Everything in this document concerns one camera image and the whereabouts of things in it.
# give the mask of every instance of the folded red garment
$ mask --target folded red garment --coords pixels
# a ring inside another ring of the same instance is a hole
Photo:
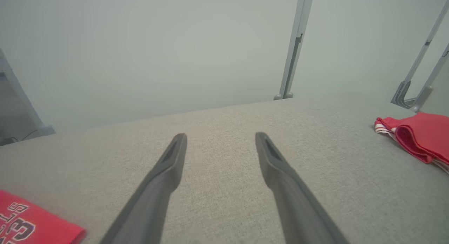
[[[0,191],[0,244],[78,244],[85,234],[83,228]]]
[[[425,163],[437,159],[449,164],[449,118],[446,116],[417,113],[402,120],[377,118],[375,130],[389,134],[407,152]]]

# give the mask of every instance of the beige upholstered surface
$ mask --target beige upholstered surface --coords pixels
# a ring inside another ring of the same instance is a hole
[[[360,95],[196,111],[0,148],[0,188],[88,230],[98,243],[172,137],[188,136],[163,243],[283,243],[254,134],[266,132],[351,243],[447,243],[449,177],[376,134],[413,113]]]

